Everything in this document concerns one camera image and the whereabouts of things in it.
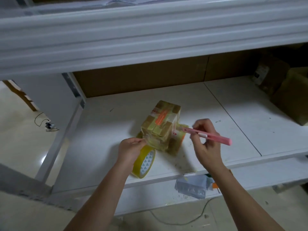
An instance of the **left hand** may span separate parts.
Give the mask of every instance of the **left hand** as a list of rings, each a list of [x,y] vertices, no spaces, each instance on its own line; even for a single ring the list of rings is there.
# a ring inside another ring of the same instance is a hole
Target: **left hand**
[[[138,158],[141,148],[146,144],[144,139],[129,138],[122,140],[119,145],[117,163],[122,166],[127,166],[130,172],[132,172],[134,162]]]

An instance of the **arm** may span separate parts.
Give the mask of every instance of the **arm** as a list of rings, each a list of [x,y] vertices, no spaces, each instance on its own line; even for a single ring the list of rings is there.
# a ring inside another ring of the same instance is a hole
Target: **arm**
[[[209,119],[197,120],[193,128],[219,135]],[[225,167],[220,155],[220,143],[206,140],[206,143],[202,144],[198,135],[191,135],[190,138],[198,160],[221,190],[238,230],[284,230]]]
[[[125,181],[145,144],[144,140],[138,138],[125,139],[120,143],[117,162],[64,231],[107,230]]]

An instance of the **yellow tape roll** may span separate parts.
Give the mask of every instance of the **yellow tape roll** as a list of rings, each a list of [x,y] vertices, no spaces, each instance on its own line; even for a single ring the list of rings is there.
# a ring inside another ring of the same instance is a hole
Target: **yellow tape roll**
[[[133,175],[138,178],[144,178],[145,175],[150,170],[152,163],[155,158],[155,149],[148,145],[145,145],[141,151],[140,155],[136,159],[133,168]]]

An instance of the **beige floor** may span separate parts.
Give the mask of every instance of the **beige floor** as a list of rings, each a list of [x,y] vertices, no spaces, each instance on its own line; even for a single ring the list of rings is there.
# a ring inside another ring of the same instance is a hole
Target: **beige floor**
[[[32,112],[27,105],[0,82],[0,163],[30,177],[34,177],[56,133],[45,132],[43,125],[34,124],[40,112]],[[45,118],[37,119],[40,123]],[[65,141],[47,183],[53,185],[60,170],[67,146]],[[307,230],[308,195],[300,186],[281,194],[272,188],[250,191],[255,200],[286,230]],[[155,209],[153,212],[168,223],[183,223],[196,218],[205,200]],[[74,216],[39,202],[29,201],[0,192],[0,230],[63,230]],[[236,230],[223,197],[209,202],[205,216],[186,226],[164,225],[149,211],[128,214],[124,220],[132,230]],[[115,226],[110,230],[123,230]]]

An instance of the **small cardboard box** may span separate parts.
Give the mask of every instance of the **small cardboard box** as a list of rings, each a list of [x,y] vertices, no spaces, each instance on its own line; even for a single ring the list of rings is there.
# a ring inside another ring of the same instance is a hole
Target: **small cardboard box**
[[[181,106],[160,100],[141,125],[147,144],[166,151],[180,118]]]
[[[308,67],[292,68],[271,98],[284,113],[302,126],[308,125]]]
[[[289,69],[288,63],[278,58],[264,55],[260,59],[252,79],[261,90],[272,96],[279,89]]]

